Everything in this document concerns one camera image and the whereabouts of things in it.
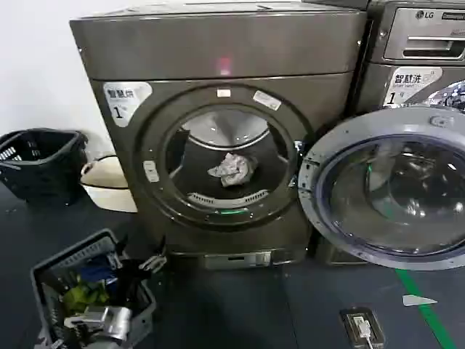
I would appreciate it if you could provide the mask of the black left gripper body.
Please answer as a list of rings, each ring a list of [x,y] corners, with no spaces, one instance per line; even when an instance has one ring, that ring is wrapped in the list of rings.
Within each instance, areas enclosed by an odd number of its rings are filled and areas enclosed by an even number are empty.
[[[138,309],[140,306],[138,292],[142,281],[148,278],[148,272],[142,267],[145,262],[140,259],[125,259],[120,268],[110,268],[107,284],[108,305]]]

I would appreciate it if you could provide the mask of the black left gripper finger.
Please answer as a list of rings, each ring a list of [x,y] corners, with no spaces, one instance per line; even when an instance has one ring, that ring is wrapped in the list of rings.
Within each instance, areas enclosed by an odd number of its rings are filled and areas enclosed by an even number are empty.
[[[114,249],[106,254],[106,260],[110,269],[120,269],[123,267],[121,259],[123,252],[128,244],[128,235],[126,234],[120,241],[118,241]]]
[[[144,272],[158,272],[167,262],[166,244],[161,242],[160,244],[153,246],[150,252],[151,255],[149,258],[141,262],[138,265],[138,268]]]

